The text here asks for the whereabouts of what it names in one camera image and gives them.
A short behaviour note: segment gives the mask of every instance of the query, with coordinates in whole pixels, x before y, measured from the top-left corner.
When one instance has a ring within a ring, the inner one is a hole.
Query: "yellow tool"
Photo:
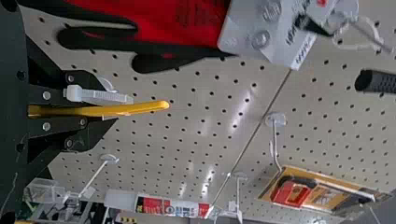
[[[156,101],[134,105],[110,105],[110,106],[84,106],[84,107],[47,107],[41,105],[29,105],[29,117],[42,116],[130,116],[148,113],[151,111],[165,110],[169,108],[166,101]]]

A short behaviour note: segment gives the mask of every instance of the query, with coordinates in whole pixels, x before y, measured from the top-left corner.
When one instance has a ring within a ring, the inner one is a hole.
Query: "white plastic clip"
[[[69,85],[64,97],[71,102],[85,102],[92,105],[132,105],[134,98],[126,94],[108,91],[82,89],[79,85]]]

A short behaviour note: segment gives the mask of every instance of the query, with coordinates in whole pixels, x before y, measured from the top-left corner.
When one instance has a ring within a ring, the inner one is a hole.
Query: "metal bracket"
[[[273,140],[270,141],[270,152],[271,156],[274,159],[274,164],[277,167],[279,172],[282,172],[282,166],[279,164],[277,160],[277,141],[276,141],[276,128],[285,127],[287,124],[286,116],[283,113],[273,112],[268,114],[265,118],[265,124],[268,127],[273,128]]]

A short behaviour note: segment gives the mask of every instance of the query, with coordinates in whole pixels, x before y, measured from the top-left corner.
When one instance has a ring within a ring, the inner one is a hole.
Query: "black handle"
[[[375,70],[361,70],[355,90],[363,92],[396,93],[396,75]]]

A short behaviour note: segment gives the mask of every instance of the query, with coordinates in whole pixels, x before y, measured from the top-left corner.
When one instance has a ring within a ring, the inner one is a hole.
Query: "clear plastic packaging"
[[[64,188],[55,180],[35,178],[24,189],[25,201],[32,203],[62,203],[64,196]]]

